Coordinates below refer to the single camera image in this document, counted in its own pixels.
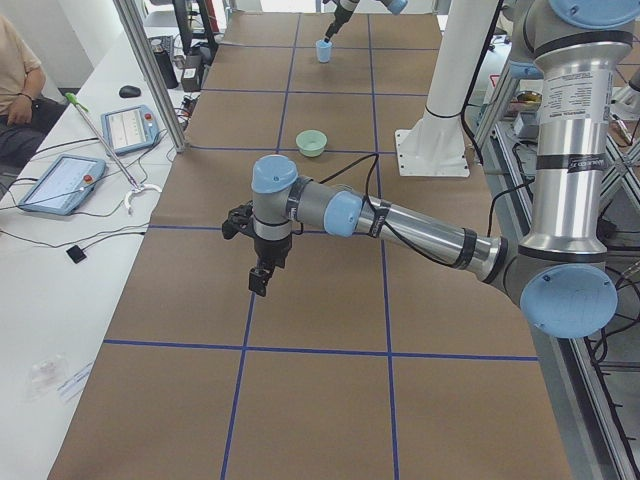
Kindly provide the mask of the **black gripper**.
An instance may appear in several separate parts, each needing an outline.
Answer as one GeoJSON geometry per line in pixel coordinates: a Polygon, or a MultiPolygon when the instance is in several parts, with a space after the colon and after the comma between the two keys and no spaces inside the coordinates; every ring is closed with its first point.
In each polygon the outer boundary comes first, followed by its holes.
{"type": "Polygon", "coordinates": [[[325,32],[323,37],[323,41],[325,43],[330,43],[332,37],[339,32],[341,27],[350,20],[350,11],[343,8],[337,7],[334,11],[334,20],[331,23],[330,27],[325,32]]]}
{"type": "Polygon", "coordinates": [[[292,235],[278,240],[266,240],[254,235],[254,251],[257,255],[256,266],[249,271],[248,287],[254,294],[265,297],[267,286],[276,267],[284,269],[286,258],[292,248],[292,235]]]}

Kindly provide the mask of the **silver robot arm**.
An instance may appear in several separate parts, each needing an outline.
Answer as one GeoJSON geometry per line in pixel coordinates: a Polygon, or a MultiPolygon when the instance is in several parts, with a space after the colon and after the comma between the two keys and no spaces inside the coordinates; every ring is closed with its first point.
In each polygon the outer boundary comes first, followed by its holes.
{"type": "Polygon", "coordinates": [[[607,168],[613,73],[630,52],[635,1],[521,3],[512,49],[543,77],[532,177],[501,174],[495,199],[522,192],[531,201],[528,232],[516,244],[479,235],[372,196],[298,173],[282,155],[254,165],[244,233],[257,263],[249,289],[264,295],[292,246],[292,226],[398,242],[429,261],[473,273],[503,292],[528,323],[557,338],[596,333],[614,317],[618,291],[605,270],[597,235],[607,168]]]}
{"type": "MultiPolygon", "coordinates": [[[[378,0],[385,9],[393,15],[400,14],[407,6],[407,0],[378,0]]],[[[324,34],[323,41],[329,43],[334,35],[350,21],[353,13],[359,5],[359,0],[336,0],[332,23],[324,34]]]]}

